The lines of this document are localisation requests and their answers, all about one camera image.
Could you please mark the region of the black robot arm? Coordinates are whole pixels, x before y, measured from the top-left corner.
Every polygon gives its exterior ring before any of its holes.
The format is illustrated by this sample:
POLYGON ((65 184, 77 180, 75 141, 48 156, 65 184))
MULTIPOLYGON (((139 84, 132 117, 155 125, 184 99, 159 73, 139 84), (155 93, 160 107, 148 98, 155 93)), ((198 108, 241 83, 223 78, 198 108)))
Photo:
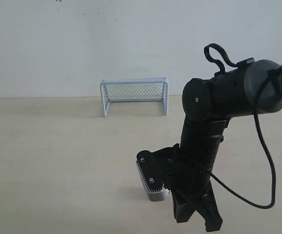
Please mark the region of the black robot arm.
POLYGON ((224 130, 235 117, 258 117, 282 109, 282 65, 249 59, 211 79, 194 78, 183 89, 182 105, 181 141, 163 156, 165 184, 178 223, 199 213, 205 230, 215 232, 223 220, 210 180, 224 130))

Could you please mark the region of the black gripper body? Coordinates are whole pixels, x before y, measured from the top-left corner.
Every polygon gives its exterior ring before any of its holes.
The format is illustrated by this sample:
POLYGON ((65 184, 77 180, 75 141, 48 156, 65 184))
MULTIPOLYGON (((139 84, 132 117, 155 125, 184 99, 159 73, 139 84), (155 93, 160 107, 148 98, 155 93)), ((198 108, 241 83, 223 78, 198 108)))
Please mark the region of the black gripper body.
POLYGON ((211 188, 215 144, 175 144, 162 149, 165 184, 174 200, 201 200, 211 188))

